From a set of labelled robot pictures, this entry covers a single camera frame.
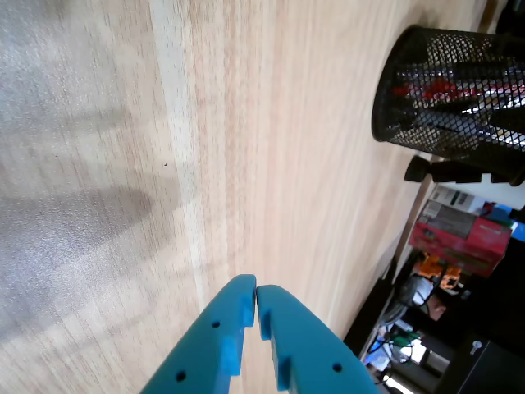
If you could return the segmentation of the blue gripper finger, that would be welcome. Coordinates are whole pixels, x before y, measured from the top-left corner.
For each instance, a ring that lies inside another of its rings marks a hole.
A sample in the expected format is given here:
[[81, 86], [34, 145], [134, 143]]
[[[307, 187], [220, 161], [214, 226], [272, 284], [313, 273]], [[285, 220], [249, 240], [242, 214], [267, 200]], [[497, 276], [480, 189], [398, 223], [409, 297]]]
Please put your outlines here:
[[177, 342], [143, 393], [228, 393], [254, 324], [256, 277], [231, 279]]
[[258, 286], [261, 338], [272, 349], [276, 388], [288, 393], [377, 393], [352, 350], [287, 290]]

